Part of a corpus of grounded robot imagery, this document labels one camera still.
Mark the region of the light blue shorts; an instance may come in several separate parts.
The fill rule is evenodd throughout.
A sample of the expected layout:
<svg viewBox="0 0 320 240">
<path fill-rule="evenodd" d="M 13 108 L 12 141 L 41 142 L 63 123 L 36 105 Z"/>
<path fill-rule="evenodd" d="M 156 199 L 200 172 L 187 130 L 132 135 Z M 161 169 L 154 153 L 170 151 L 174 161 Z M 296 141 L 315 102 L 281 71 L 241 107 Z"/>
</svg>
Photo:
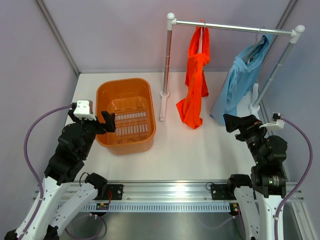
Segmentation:
<svg viewBox="0 0 320 240">
<path fill-rule="evenodd" d="M 210 110 L 210 116 L 220 125 L 225 124 L 224 114 L 237 115 L 237 106 L 254 87 L 272 40 L 271 34 L 265 34 L 256 44 L 248 46 L 235 57 Z"/>
</svg>

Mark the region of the grey hanger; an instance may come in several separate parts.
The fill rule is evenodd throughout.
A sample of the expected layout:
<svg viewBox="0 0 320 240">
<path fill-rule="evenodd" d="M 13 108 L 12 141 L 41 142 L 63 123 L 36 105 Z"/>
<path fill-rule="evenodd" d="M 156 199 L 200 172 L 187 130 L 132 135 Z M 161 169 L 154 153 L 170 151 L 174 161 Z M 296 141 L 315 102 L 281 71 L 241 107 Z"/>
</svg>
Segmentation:
<svg viewBox="0 0 320 240">
<path fill-rule="evenodd" d="M 255 35 L 255 43 L 252 46 L 252 48 L 243 56 L 242 60 L 247 63 L 248 59 L 250 59 L 252 56 L 255 56 L 256 52 L 257 52 L 257 48 L 261 48 L 261 42 L 264 41 L 265 36 L 262 36 L 260 40 L 258 40 L 258 34 L 261 32 L 262 29 L 265 29 L 265 27 L 263 26 L 262 28 L 260 28 L 258 30 L 258 32 Z"/>
</svg>

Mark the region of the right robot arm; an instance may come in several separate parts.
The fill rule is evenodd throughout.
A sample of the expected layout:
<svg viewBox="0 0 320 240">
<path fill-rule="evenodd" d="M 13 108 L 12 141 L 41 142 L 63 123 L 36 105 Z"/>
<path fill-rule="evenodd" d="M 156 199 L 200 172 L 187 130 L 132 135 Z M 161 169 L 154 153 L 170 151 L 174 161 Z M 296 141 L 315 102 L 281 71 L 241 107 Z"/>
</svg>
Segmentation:
<svg viewBox="0 0 320 240">
<path fill-rule="evenodd" d="M 247 240 L 282 240 L 283 206 L 286 202 L 286 177 L 282 163 L 288 143 L 277 135 L 265 137 L 268 130 L 281 130 L 284 121 L 274 114 L 271 123 L 262 123 L 255 115 L 237 117 L 224 114 L 228 133 L 245 142 L 255 165 L 251 174 L 232 174 L 227 181 L 228 196 L 238 201 Z"/>
</svg>

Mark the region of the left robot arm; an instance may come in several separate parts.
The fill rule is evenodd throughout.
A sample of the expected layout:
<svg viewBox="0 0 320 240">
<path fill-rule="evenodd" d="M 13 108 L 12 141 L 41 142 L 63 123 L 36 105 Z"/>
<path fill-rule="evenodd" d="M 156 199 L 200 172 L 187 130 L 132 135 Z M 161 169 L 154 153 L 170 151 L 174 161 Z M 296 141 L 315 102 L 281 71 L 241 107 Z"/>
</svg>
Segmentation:
<svg viewBox="0 0 320 240">
<path fill-rule="evenodd" d="M 80 189 L 61 209 L 57 209 L 64 193 L 84 166 L 96 135 L 116 130 L 115 114 L 102 111 L 103 123 L 96 116 L 77 118 L 74 110 L 68 115 L 73 123 L 62 130 L 54 155 L 38 181 L 39 194 L 21 225 L 6 233 L 6 240 L 57 240 L 73 218 L 94 199 L 111 196 L 108 181 L 97 173 L 89 174 Z"/>
</svg>

